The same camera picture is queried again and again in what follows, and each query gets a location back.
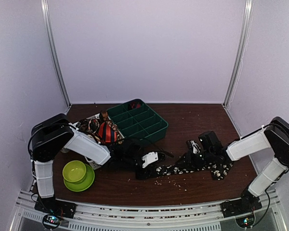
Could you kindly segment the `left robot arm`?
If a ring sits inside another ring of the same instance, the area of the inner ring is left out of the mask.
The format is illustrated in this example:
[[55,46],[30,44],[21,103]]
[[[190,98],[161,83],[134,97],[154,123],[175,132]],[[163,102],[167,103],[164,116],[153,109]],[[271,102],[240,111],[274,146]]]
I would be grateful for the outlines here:
[[60,208],[53,186],[53,162],[59,152],[74,151],[99,166],[117,159],[142,174],[158,160],[158,155],[140,155],[138,140],[120,137],[118,127],[103,115],[72,124],[65,114],[57,114],[35,125],[27,148],[37,183],[38,203],[50,214]]

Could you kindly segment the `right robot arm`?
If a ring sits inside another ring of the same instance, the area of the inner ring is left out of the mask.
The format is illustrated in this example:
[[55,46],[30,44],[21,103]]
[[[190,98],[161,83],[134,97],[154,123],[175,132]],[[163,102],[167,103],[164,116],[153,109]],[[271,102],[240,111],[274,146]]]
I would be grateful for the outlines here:
[[176,162],[182,172],[210,170],[213,179],[223,180],[235,162],[247,156],[267,157],[266,165],[237,202],[241,212],[254,207],[259,196],[289,171],[289,123],[281,117],[227,145],[222,145],[212,130],[203,132],[198,139],[200,143],[187,141],[187,152]]

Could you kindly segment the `black white floral tie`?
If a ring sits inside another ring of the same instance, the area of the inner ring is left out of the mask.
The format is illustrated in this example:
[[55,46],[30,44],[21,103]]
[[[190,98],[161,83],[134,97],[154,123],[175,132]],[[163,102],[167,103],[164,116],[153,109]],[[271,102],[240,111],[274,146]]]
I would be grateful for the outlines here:
[[213,180],[223,180],[233,167],[233,161],[226,161],[222,164],[209,163],[202,167],[179,167],[176,165],[158,166],[150,169],[149,178],[158,178],[162,176],[190,174],[200,171],[209,171]]

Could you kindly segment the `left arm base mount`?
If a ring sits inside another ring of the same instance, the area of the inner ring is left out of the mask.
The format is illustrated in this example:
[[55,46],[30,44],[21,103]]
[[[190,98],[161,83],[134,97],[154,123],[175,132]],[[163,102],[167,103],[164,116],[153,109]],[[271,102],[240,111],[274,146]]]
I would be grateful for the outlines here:
[[34,209],[43,213],[53,214],[63,218],[73,218],[77,205],[59,200],[42,200],[36,202]]

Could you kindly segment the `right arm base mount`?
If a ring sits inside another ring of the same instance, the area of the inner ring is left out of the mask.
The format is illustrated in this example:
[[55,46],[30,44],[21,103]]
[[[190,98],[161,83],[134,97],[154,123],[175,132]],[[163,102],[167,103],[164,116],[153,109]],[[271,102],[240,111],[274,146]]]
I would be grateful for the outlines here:
[[242,199],[225,201],[221,203],[220,206],[224,218],[250,213],[254,209],[258,210],[263,207],[260,201],[255,201],[249,204],[248,202]]

